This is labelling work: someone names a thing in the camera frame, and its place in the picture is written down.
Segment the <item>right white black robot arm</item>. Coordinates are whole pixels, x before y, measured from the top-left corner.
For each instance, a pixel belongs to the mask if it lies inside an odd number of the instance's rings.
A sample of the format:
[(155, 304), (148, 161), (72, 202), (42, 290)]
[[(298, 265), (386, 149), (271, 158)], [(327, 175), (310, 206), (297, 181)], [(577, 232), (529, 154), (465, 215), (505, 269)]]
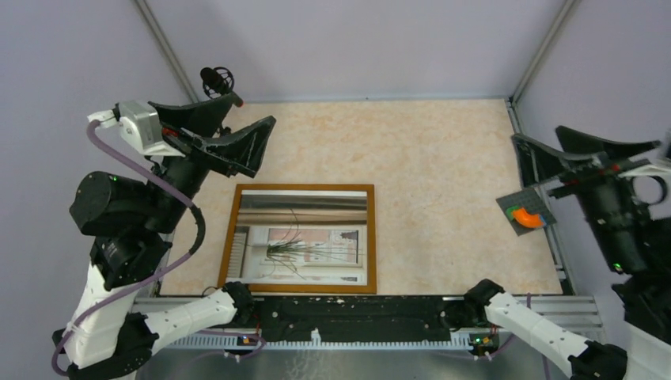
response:
[(611, 272), (611, 306), (621, 309), (625, 347), (603, 344), (566, 329), (483, 279), (464, 295), (474, 326), (501, 327), (554, 363), (571, 379), (667, 379), (670, 376), (670, 220), (654, 218), (635, 192), (649, 177), (670, 194), (670, 139), (617, 142), (558, 126), (559, 148), (525, 134), (512, 136), (522, 182), (558, 181), (555, 199), (578, 201)]

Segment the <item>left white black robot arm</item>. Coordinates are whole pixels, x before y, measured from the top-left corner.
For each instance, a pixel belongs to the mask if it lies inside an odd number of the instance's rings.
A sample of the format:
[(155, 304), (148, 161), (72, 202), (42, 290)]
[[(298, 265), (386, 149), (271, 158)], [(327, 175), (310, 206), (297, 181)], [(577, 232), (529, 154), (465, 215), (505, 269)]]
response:
[[(89, 116), (86, 134), (100, 150), (133, 169), (138, 179), (94, 171), (76, 191), (70, 215), (93, 237), (85, 289), (70, 322), (53, 333), (53, 370), (69, 379), (133, 378), (136, 370), (176, 340), (219, 325), (244, 327), (254, 314), (242, 283), (157, 313), (133, 311), (138, 292), (170, 272), (161, 260), (185, 212), (195, 220), (192, 246), (202, 245), (206, 221), (194, 203), (206, 176), (260, 169), (276, 120), (266, 116), (238, 131), (223, 127), (235, 93), (184, 106), (124, 101)], [(69, 359), (61, 368), (58, 356)]]

